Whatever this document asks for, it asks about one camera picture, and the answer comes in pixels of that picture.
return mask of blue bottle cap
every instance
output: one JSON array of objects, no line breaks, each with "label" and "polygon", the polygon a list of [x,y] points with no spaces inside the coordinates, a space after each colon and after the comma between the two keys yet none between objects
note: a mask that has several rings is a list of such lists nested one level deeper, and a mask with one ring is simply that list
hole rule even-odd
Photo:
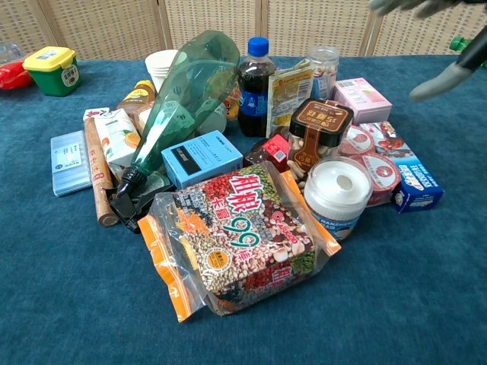
[{"label": "blue bottle cap", "polygon": [[249,39],[249,55],[263,57],[269,53],[269,41],[263,36],[254,36]]}]

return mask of green plastic bottle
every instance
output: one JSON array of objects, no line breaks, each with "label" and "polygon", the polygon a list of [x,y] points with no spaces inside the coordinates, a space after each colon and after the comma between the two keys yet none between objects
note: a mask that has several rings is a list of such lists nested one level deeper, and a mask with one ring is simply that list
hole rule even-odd
[{"label": "green plastic bottle", "polygon": [[186,43],[155,99],[142,139],[117,196],[145,184],[162,164],[163,149],[185,141],[231,93],[240,53],[222,32],[207,30]]},{"label": "green plastic bottle", "polygon": [[[450,49],[457,52],[462,52],[472,40],[466,40],[461,36],[456,36],[451,40]],[[487,61],[482,63],[482,67],[487,67]]]}]

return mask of wooden rolling pin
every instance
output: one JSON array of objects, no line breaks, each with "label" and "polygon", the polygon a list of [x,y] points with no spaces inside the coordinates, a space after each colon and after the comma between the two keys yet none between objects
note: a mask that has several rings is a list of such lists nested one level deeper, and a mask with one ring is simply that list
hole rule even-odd
[{"label": "wooden rolling pin", "polygon": [[88,118],[84,121],[84,134],[88,145],[91,182],[93,183],[94,204],[97,208],[98,223],[104,227],[113,226],[119,219],[113,213],[105,193],[105,189],[113,188],[113,183],[93,118]]}]

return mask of clear plastic bag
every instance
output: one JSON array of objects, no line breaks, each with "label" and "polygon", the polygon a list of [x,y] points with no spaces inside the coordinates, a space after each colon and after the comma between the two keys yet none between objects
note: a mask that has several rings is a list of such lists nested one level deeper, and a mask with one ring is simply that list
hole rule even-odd
[{"label": "clear plastic bag", "polygon": [[139,226],[180,322],[203,306],[237,312],[316,274],[339,249],[268,161],[156,195]]}]

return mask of yellow green container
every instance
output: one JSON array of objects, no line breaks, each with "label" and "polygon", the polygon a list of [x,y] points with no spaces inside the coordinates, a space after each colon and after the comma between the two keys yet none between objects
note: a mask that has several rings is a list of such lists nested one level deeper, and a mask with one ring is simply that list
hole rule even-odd
[{"label": "yellow green container", "polygon": [[45,95],[65,97],[81,82],[76,52],[69,48],[44,47],[27,57],[23,66]]}]

